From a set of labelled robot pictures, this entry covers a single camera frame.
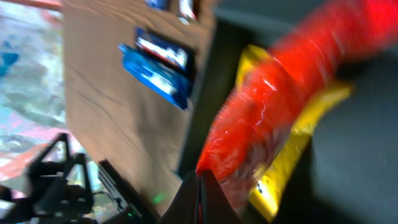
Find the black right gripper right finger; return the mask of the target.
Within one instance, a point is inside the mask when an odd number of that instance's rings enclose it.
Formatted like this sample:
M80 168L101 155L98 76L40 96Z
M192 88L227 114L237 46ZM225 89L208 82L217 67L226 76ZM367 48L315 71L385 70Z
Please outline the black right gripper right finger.
M243 224L211 170L200 176L200 208L202 224Z

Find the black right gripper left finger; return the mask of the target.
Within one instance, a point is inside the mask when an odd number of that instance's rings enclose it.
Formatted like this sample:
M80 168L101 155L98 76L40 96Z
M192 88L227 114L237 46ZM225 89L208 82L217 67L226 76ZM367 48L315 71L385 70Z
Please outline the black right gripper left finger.
M200 180L189 172L158 224L199 224Z

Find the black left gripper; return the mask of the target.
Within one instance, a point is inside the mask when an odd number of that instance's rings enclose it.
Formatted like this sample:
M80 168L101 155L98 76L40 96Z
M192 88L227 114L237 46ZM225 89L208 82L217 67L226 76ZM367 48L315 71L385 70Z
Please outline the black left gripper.
M29 164L27 176L31 186L30 213L33 218L81 218L93 208L93 192L84 153L72 154L69 135L59 133ZM46 161L57 143L65 145L65 158ZM68 184L75 166L81 166L84 186Z

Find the yellow Hacks candy bag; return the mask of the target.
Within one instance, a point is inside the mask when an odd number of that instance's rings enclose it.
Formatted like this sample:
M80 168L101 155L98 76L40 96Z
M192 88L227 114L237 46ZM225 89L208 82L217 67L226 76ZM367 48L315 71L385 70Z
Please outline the yellow Hacks candy bag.
M293 125L288 140L275 160L268 168L260 167L256 172L257 184L251 190L249 202L267 221L272 221L276 216L285 186L319 119L347 99L352 90L352 84L337 80L313 96Z

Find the red candy bag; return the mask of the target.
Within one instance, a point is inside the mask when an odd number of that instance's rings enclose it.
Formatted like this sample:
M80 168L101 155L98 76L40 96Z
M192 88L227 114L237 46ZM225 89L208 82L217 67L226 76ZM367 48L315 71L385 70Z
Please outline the red candy bag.
M211 170L235 212L243 210L260 165L285 144L309 99L346 60L397 40L397 0L327 1L270 49L213 120L196 171Z

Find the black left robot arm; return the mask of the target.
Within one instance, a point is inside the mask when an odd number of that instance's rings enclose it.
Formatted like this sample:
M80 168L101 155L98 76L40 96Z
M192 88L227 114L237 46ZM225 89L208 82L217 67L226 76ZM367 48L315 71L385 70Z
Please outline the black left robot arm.
M94 199L86 155L70 152L69 135L60 133L25 170L28 189L25 198L13 198L11 189L1 187L1 223L89 223ZM57 143L65 144L65 159L45 161ZM68 184L72 169L81 166L84 186Z

